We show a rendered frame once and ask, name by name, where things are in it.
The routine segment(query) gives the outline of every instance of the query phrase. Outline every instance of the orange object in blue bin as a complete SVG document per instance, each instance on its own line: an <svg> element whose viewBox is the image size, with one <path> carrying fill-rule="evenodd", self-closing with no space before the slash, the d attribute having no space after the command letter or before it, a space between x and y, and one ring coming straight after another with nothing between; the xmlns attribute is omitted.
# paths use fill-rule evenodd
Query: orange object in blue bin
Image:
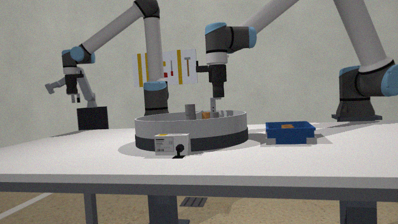
<svg viewBox="0 0 398 224"><path fill-rule="evenodd" d="M266 122L267 138L276 144L307 144L307 138L315 137L315 127L308 121Z"/></svg>

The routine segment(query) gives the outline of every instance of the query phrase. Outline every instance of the yellow stripe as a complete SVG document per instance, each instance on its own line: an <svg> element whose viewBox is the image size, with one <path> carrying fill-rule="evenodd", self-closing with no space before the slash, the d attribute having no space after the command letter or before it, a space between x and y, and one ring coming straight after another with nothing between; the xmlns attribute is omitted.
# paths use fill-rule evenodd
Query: yellow stripe
<svg viewBox="0 0 398 224"><path fill-rule="evenodd" d="M141 54L137 54L137 63L138 63L138 79L139 79L140 87L143 87L143 84L142 84Z"/></svg>
<svg viewBox="0 0 398 224"><path fill-rule="evenodd" d="M178 84L182 84L181 50L177 50Z"/></svg>
<svg viewBox="0 0 398 224"><path fill-rule="evenodd" d="M147 68L147 81L149 81L148 57L147 57L146 53L145 53L145 65L146 65L146 68Z"/></svg>

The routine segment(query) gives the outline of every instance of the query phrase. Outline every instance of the white floor line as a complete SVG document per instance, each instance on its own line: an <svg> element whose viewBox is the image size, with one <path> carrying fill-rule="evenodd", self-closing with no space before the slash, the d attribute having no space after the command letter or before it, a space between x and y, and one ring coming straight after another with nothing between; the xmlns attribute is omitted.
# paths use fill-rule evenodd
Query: white floor line
<svg viewBox="0 0 398 224"><path fill-rule="evenodd" d="M27 206L33 204L33 203L35 203L35 202L37 202L37 201L39 201L39 200L41 200L41 199L43 199L43 198L45 198L45 197L51 195L51 194L52 194L52 193L44 193L44 194L41 194L41 195L39 195L39 196L37 196L37 197L35 197L35 198L32 198L31 200L29 200L29 201L27 201L27 202L24 202L24 203L22 203L22 204L20 204L20 205L18 205L18 206L15 206L14 208L9 209L9 210L7 210L7 211L1 213L1 214L0 214L0 219L3 219L3 218L5 218L5 217L11 215L12 213L15 213L15 212L17 212L17 211L19 211L19 210L21 210L21 209L23 209L23 208L25 208L25 207L27 207Z"/></svg>

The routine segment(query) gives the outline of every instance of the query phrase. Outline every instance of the floor grate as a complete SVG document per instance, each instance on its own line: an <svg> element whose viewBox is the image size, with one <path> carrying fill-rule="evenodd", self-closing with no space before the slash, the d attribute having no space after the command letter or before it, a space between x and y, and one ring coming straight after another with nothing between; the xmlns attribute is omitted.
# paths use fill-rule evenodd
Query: floor grate
<svg viewBox="0 0 398 224"><path fill-rule="evenodd" d="M207 197L186 197L180 204L183 207L203 207Z"/></svg>

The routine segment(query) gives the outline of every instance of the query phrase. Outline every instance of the circular container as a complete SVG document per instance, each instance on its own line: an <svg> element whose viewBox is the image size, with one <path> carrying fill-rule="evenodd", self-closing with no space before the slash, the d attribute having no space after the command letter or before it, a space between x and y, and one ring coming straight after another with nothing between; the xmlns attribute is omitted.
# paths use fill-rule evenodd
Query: circular container
<svg viewBox="0 0 398 224"><path fill-rule="evenodd" d="M197 111L196 120L186 120L184 112L136 118L136 147L154 151L154 136L172 133L189 133L192 152L232 147L249 139L246 112L219 110L218 118L209 119L202 119L201 112L209 111Z"/></svg>

